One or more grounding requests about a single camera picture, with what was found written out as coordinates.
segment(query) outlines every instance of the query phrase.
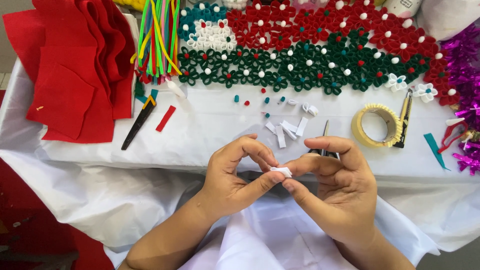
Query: teal felt strip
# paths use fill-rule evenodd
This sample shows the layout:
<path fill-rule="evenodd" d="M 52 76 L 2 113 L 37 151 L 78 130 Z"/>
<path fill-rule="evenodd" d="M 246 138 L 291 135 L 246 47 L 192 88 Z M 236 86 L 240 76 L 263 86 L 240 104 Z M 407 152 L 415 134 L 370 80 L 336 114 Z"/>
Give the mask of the teal felt strip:
<path fill-rule="evenodd" d="M 135 96 L 136 99 L 138 99 L 139 101 L 141 101 L 143 104 L 145 104 L 145 102 L 147 102 L 147 97 L 146 96 Z"/>
<path fill-rule="evenodd" d="M 150 95 L 153 97 L 153 100 L 156 101 L 156 96 L 158 95 L 158 90 L 152 89 L 152 92 L 150 92 Z"/>
<path fill-rule="evenodd" d="M 444 159 L 442 158 L 442 154 L 438 153 L 437 142 L 433 138 L 433 135 L 431 133 L 428 133 L 428 134 L 424 134 L 423 136 L 425 137 L 425 140 L 427 140 L 427 143 L 430 146 L 430 149 L 432 150 L 433 154 L 437 158 L 438 163 L 440 163 L 442 168 L 444 168 L 445 170 L 449 170 L 445 167 L 445 162 L 444 162 Z"/>

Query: white felt flower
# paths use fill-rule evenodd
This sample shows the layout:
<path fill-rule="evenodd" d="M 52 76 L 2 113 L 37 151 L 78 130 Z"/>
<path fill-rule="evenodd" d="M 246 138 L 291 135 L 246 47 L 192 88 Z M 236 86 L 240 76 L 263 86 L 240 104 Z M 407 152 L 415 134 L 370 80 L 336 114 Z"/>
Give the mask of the white felt flower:
<path fill-rule="evenodd" d="M 212 26 L 212 30 L 214 34 L 228 34 L 230 35 L 230 27 L 228 26 L 228 20 L 223 19 L 223 20 L 218 20 L 218 25 Z"/>
<path fill-rule="evenodd" d="M 200 33 L 189 34 L 187 40 L 187 46 L 194 50 L 203 50 L 204 43 L 207 41 Z"/>
<path fill-rule="evenodd" d="M 407 88 L 407 83 L 405 82 L 405 77 L 404 75 L 397 77 L 395 74 L 390 73 L 388 75 L 388 82 L 386 82 L 384 85 L 387 88 L 390 88 L 392 92 L 397 92 L 398 90 L 405 90 Z"/>
<path fill-rule="evenodd" d="M 232 51 L 234 48 L 237 47 L 237 41 L 234 35 L 229 36 L 228 34 L 224 33 L 220 35 L 220 49 Z"/>
<path fill-rule="evenodd" d="M 198 22 L 193 22 L 195 24 L 195 31 L 197 33 L 200 33 L 202 35 L 213 34 L 213 29 L 212 29 L 212 22 L 210 21 L 204 21 L 203 19 L 200 19 Z"/>
<path fill-rule="evenodd" d="M 433 84 L 418 84 L 415 86 L 415 90 L 416 91 L 413 92 L 413 96 L 420 97 L 425 103 L 432 101 L 433 97 L 438 94 L 437 89 L 433 88 Z"/>
<path fill-rule="evenodd" d="M 220 49 L 220 35 L 219 34 L 204 34 L 206 41 L 204 42 L 204 50 L 208 49 Z"/>

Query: right hand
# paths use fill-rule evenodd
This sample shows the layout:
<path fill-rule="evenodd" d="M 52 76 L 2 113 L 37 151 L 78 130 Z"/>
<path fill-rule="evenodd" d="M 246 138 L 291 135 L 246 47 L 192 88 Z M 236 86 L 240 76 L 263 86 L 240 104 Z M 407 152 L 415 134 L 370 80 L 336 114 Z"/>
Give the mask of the right hand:
<path fill-rule="evenodd" d="M 279 166 L 288 167 L 293 176 L 313 172 L 319 181 L 318 197 L 294 179 L 282 185 L 330 237 L 352 248 L 369 246 L 375 237 L 377 185 L 360 149 L 352 140 L 334 136 L 304 143 L 308 148 L 339 153 L 340 160 L 309 153 Z"/>

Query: masking tape roll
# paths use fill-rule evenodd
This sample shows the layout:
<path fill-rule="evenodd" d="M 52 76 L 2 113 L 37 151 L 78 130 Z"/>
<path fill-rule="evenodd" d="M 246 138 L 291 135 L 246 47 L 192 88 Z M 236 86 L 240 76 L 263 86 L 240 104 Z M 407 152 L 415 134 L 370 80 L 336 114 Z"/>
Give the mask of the masking tape roll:
<path fill-rule="evenodd" d="M 383 120 L 385 120 L 385 123 L 387 124 L 387 136 L 383 141 L 379 142 L 371 139 L 363 130 L 361 121 L 367 112 L 376 113 L 382 117 Z M 387 106 L 382 104 L 368 103 L 365 104 L 365 108 L 361 109 L 353 116 L 352 133 L 361 144 L 367 147 L 392 147 L 392 145 L 400 141 L 402 125 L 400 124 L 400 119 L 398 116 L 396 116 L 395 113 Z"/>

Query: left hand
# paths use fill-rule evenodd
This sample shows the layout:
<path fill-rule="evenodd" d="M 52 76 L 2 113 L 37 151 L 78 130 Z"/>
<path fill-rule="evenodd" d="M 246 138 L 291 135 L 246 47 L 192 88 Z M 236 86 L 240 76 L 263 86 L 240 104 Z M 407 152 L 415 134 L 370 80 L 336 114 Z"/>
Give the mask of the left hand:
<path fill-rule="evenodd" d="M 250 206 L 285 177 L 271 172 L 269 166 L 278 166 L 270 148 L 256 140 L 257 134 L 242 136 L 213 153 L 208 162 L 205 184 L 198 195 L 198 205 L 209 219 L 218 220 Z M 264 172 L 251 183 L 237 177 L 237 165 L 242 158 L 250 158 Z"/>

